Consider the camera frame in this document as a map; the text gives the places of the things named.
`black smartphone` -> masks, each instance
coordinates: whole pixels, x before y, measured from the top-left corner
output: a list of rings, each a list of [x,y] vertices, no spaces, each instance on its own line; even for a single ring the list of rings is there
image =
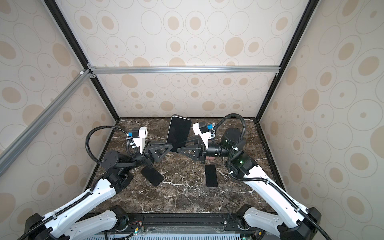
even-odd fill
[[[205,181],[207,187],[217,187],[217,175],[216,175],[216,166],[209,164],[205,166]]]
[[[177,152],[179,147],[185,147],[191,126],[192,120],[190,118],[176,114],[172,115],[166,142],[167,144],[172,144],[171,152]]]
[[[150,182],[153,186],[159,185],[163,180],[164,176],[161,175],[156,169],[149,168],[148,166],[145,166],[140,173]]]

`phone lying on table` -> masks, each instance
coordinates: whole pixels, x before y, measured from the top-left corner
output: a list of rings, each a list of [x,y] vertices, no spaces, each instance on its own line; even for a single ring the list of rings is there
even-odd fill
[[[190,118],[172,115],[166,142],[166,144],[172,144],[171,152],[177,152],[178,148],[185,147],[191,126],[192,120]]]

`marble tabletop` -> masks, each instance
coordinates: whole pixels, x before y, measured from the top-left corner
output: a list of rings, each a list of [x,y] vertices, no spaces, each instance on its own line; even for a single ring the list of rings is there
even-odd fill
[[[206,121],[219,122],[218,118],[192,119],[193,123]],[[260,138],[257,134],[254,119],[246,119],[247,131],[245,139],[246,151],[273,179],[268,161],[265,157]],[[149,141],[166,141],[169,128],[169,118],[140,118],[121,119],[118,126],[130,131],[134,127],[147,127]],[[216,139],[220,139],[229,127],[241,127],[238,119],[229,119],[216,132]],[[117,150],[125,152],[126,140],[123,133],[116,131],[110,141],[107,151]],[[205,184],[204,165],[193,162],[184,155],[169,152],[160,163],[154,167],[164,176],[164,180],[157,187],[148,182],[141,174],[139,167],[133,170],[134,179],[130,185],[116,196],[104,201],[93,212],[103,212],[111,206],[120,205],[129,213],[202,213],[226,212],[228,206],[231,212],[236,212],[244,204],[250,204],[256,209],[274,210],[251,187],[243,182],[232,180],[227,174],[221,158],[206,160],[205,164],[215,164],[218,187],[208,188]],[[103,174],[105,170],[99,167],[95,176]]]

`patterned wallpaper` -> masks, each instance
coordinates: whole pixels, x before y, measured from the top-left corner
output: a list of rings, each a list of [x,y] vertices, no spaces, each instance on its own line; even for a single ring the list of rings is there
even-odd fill
[[[113,118],[87,80],[0,177],[0,239],[15,240],[25,220],[50,212],[83,192],[95,163],[84,141]],[[110,131],[95,132],[90,147],[101,154]]]
[[[256,116],[274,73],[100,74],[120,117]]]
[[[0,154],[82,67],[38,0],[0,1]]]
[[[288,193],[332,239],[384,236],[383,23],[382,0],[322,1],[261,120]]]
[[[57,0],[93,66],[279,65],[307,0]]]

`white clip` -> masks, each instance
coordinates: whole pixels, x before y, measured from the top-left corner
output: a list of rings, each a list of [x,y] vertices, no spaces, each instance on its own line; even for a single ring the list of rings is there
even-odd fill
[[[295,212],[299,212],[301,210],[301,206],[297,206],[297,208],[295,209]]]

